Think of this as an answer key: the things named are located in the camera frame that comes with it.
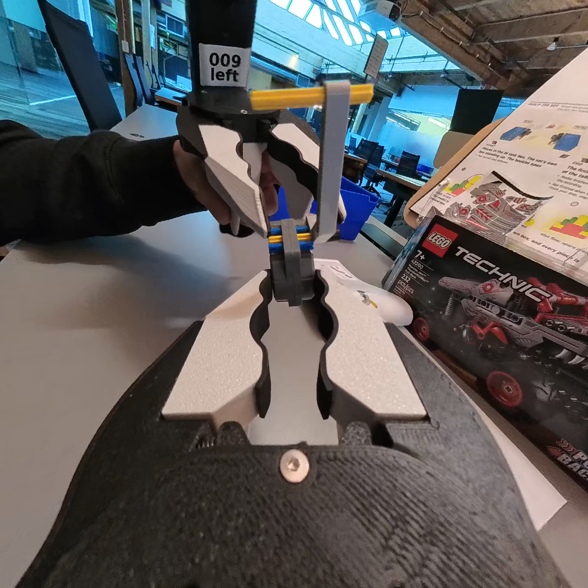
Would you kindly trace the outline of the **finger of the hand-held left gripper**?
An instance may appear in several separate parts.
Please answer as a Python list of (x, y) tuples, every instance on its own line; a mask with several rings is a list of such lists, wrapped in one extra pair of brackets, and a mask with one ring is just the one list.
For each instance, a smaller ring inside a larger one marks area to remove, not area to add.
[(333, 165), (328, 158), (326, 168), (322, 168), (320, 144), (296, 123), (282, 122), (271, 129), (266, 152), (291, 218), (303, 219), (312, 203), (318, 202), (320, 179), (337, 180), (337, 187), (341, 187), (342, 165)]
[(259, 187), (267, 144), (243, 143), (237, 131), (219, 125), (199, 124), (198, 130), (206, 151), (206, 176), (231, 210), (231, 231), (236, 235), (243, 225), (267, 238), (268, 216)]

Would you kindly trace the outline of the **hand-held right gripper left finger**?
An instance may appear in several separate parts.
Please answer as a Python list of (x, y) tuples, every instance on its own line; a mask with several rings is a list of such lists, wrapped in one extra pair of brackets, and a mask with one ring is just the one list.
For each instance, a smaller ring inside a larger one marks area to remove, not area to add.
[(271, 300), (271, 278), (263, 270), (206, 316), (164, 404), (164, 418), (203, 420), (214, 430), (235, 422), (248, 430), (257, 416), (265, 417), (271, 382), (262, 337)]

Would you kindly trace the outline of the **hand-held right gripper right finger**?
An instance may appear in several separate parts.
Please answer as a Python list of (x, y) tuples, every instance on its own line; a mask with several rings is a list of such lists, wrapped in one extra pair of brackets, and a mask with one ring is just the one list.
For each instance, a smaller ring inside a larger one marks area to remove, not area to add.
[(326, 270), (316, 271), (314, 302), (325, 340), (317, 381), (322, 418), (342, 428), (425, 420), (427, 411), (387, 329), (401, 326), (383, 322)]

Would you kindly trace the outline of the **grey toy brick assembly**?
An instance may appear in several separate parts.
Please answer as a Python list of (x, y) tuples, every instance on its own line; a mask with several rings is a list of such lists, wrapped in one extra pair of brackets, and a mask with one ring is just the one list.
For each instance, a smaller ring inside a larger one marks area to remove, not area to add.
[[(342, 165), (348, 128), (349, 107), (363, 105), (373, 98), (372, 84), (352, 85), (348, 80), (326, 82), (308, 88), (291, 88), (271, 91), (254, 91), (250, 99), (254, 108), (273, 108), (279, 111), (278, 123), (296, 123), (320, 144), (321, 167), (327, 159)], [(337, 231), (337, 223), (344, 221), (346, 211), (341, 201), (337, 180), (319, 180), (319, 198), (316, 213), (306, 215), (311, 245), (326, 243)], [(270, 274), (273, 296), (278, 302), (300, 306), (313, 298), (315, 266), (313, 249), (302, 251), (299, 246), (296, 220), (289, 218), (281, 224), (283, 253), (270, 255)]]

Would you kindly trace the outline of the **person's left forearm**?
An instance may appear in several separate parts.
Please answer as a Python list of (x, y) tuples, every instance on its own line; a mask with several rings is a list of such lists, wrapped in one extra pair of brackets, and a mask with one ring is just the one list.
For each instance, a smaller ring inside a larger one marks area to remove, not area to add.
[(2, 120), (1, 245), (122, 235), (205, 210), (180, 177), (176, 140), (55, 140)]

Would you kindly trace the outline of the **person's left hand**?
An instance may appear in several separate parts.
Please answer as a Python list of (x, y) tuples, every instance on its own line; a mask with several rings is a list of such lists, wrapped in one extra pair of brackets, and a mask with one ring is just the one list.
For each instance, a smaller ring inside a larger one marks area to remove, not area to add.
[[(230, 224), (231, 209), (210, 185), (202, 161), (195, 155), (184, 151), (179, 140), (173, 144), (173, 157), (181, 179), (193, 193), (195, 199), (210, 211), (219, 224)], [(269, 216), (272, 216), (279, 207), (277, 194), (279, 182), (271, 170), (267, 151), (262, 154), (259, 187), (263, 193), (265, 210)]]

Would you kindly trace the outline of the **wooden office table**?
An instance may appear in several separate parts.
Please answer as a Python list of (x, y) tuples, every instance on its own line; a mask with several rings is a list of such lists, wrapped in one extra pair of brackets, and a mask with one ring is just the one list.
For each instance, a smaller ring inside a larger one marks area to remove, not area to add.
[(352, 155), (350, 153), (345, 153), (343, 159), (342, 177), (360, 185), (363, 180), (367, 165), (368, 161), (366, 159)]
[(402, 206), (426, 184), (426, 181), (384, 170), (378, 170), (378, 174), (385, 179), (384, 190), (392, 194), (384, 221), (384, 224), (391, 228)]

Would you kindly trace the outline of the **white instruction booklet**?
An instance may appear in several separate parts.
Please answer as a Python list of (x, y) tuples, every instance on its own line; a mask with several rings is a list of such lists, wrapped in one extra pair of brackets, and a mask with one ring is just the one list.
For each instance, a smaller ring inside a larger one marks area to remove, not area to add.
[[(319, 258), (315, 261), (315, 267), (326, 270), (328, 276), (335, 277), (340, 285), (351, 290), (364, 305), (375, 309), (383, 322), (405, 327), (409, 324), (408, 319), (413, 318), (413, 312), (404, 300), (382, 288), (359, 280), (340, 261)], [(536, 530), (541, 530), (567, 500), (518, 445), (491, 420), (479, 403), (473, 400), (468, 387), (461, 386), (460, 389), (468, 395), (470, 403), (476, 405), (477, 412), (495, 438), (518, 484), (533, 525)]]

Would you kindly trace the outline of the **blue plastic bin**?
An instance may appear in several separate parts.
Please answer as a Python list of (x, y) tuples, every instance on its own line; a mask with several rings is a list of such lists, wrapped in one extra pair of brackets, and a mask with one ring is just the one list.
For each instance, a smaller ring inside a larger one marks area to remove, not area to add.
[[(268, 248), (271, 254), (283, 253), (281, 224), (289, 218), (296, 220), (300, 250), (310, 251), (313, 249), (310, 238), (303, 238), (302, 235), (311, 232), (306, 224), (307, 213), (305, 209), (308, 209), (308, 213), (316, 213), (317, 203), (310, 191), (299, 186), (296, 180), (288, 180), (286, 186), (293, 188), (295, 192), (300, 192), (302, 197), (299, 199), (296, 194), (285, 192), (284, 187), (280, 188), (278, 210), (269, 218), (272, 229), (270, 230)], [(379, 203), (380, 198), (375, 193), (369, 192), (344, 177), (341, 179), (340, 195), (346, 210), (345, 219), (337, 223), (337, 231), (329, 240), (354, 240), (376, 204)]]

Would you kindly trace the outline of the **white sign board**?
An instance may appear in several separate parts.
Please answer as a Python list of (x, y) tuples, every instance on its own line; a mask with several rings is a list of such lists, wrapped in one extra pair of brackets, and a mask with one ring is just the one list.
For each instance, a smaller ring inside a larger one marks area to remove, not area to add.
[(386, 55), (387, 49), (388, 41), (386, 38), (380, 35), (376, 35), (364, 66), (364, 74), (366, 77), (370, 77), (374, 80), (378, 78), (380, 67)]

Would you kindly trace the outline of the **black toy set box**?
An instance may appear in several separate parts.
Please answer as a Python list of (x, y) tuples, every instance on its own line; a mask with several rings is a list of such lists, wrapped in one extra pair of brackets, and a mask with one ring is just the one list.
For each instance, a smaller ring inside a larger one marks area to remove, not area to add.
[(415, 339), (587, 490), (586, 285), (435, 215), (383, 287)]

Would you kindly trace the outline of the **ceiling projector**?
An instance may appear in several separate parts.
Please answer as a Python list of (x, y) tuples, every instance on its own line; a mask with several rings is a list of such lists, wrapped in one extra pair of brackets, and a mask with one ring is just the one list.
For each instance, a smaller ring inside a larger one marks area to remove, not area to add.
[(391, 28), (401, 18), (401, 6), (397, 1), (360, 1), (357, 18), (376, 30)]

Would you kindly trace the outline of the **black panel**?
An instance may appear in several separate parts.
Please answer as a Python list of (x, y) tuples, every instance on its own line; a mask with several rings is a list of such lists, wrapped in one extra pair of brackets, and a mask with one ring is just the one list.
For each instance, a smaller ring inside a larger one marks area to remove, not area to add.
[(496, 89), (460, 89), (449, 130), (476, 135), (493, 121), (502, 97)]

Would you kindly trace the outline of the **cardboard-backed instruction sheet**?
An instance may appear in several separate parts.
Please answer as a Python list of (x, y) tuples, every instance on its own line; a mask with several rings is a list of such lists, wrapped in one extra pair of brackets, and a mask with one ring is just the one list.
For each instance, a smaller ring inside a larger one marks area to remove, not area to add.
[(404, 217), (435, 214), (587, 284), (587, 49), (466, 143)]

